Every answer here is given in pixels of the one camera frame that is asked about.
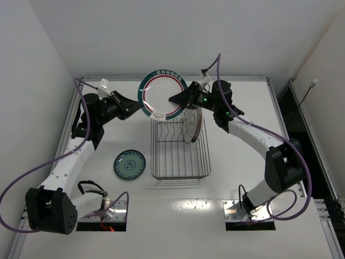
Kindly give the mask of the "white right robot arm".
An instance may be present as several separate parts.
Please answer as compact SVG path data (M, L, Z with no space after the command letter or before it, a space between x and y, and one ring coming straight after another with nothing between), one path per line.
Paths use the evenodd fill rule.
M247 143L264 158L264 179L240 199L244 212L252 212L306 178L307 165L299 142L286 140L249 122L245 113L233 104L229 82L218 79L213 82L211 91L206 91L193 81L169 101L190 110L200 107L212 111L218 127Z

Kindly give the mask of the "white plate with flower motif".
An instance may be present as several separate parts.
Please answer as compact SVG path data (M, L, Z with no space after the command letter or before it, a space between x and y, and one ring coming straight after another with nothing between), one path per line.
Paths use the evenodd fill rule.
M191 143L192 135L196 126L196 109L186 109L183 116L183 139L185 143Z

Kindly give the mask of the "green red rimmed plate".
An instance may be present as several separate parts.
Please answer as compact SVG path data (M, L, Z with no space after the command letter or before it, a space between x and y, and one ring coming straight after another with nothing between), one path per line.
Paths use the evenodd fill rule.
M146 75L140 83L137 98L143 104L145 115L156 121L169 121L177 118L184 110L169 98L188 88L184 78L168 69L155 70Z
M196 126L192 135L191 142L194 143L199 138L199 135L202 131L202 124L203 124L203 114L202 109L199 107L196 109Z

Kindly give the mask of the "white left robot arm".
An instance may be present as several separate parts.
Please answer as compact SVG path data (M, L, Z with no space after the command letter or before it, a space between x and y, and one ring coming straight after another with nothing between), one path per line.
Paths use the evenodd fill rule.
M108 193L83 190L78 175L88 158L96 151L105 133L104 125L113 119L126 120L143 107L139 101L109 92L100 84L96 93L81 94L71 127L71 138L56 166L38 188L25 196L29 227L34 231L68 235L80 219L103 217Z

